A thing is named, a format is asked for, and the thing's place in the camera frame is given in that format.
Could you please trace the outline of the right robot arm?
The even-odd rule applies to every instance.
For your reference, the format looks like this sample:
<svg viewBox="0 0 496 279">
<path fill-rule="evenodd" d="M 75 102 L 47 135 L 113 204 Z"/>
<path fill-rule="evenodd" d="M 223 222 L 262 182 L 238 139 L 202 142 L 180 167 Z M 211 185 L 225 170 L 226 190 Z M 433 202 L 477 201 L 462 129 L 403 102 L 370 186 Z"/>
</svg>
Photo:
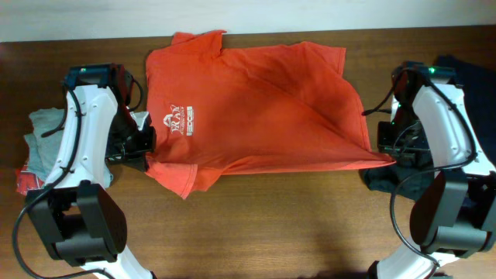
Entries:
<svg viewBox="0 0 496 279">
<path fill-rule="evenodd" d="M 414 205 L 400 246 L 367 275 L 438 278 L 442 266 L 495 244 L 493 106 L 471 102 L 456 70 L 412 61 L 392 71 L 385 101 L 377 147 L 407 170 L 389 192 Z"/>
</svg>

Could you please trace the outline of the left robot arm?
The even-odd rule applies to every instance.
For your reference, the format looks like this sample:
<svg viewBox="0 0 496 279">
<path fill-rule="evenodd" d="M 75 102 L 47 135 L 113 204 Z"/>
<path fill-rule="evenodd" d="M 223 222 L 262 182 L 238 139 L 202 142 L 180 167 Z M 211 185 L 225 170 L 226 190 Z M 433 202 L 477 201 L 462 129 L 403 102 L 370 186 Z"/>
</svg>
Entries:
<svg viewBox="0 0 496 279">
<path fill-rule="evenodd" d="M 66 109 L 55 164 L 29 191 L 29 216 L 48 255 L 99 278 L 153 278 L 127 246 L 122 209 L 104 188 L 107 164 L 147 171 L 156 131 L 148 112 L 133 114 L 138 81 L 121 64 L 72 67 L 63 81 Z"/>
</svg>

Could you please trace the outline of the red soccer t-shirt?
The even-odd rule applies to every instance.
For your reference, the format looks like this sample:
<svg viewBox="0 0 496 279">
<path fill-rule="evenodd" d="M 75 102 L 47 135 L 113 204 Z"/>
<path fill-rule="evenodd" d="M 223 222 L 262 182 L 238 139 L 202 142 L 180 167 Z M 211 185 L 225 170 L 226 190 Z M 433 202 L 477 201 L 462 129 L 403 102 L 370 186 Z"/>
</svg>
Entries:
<svg viewBox="0 0 496 279">
<path fill-rule="evenodd" d="M 346 49 L 312 42 L 225 48 L 223 31 L 177 33 L 146 59 L 157 133 L 147 174 L 182 198 L 221 176 L 384 167 Z"/>
</svg>

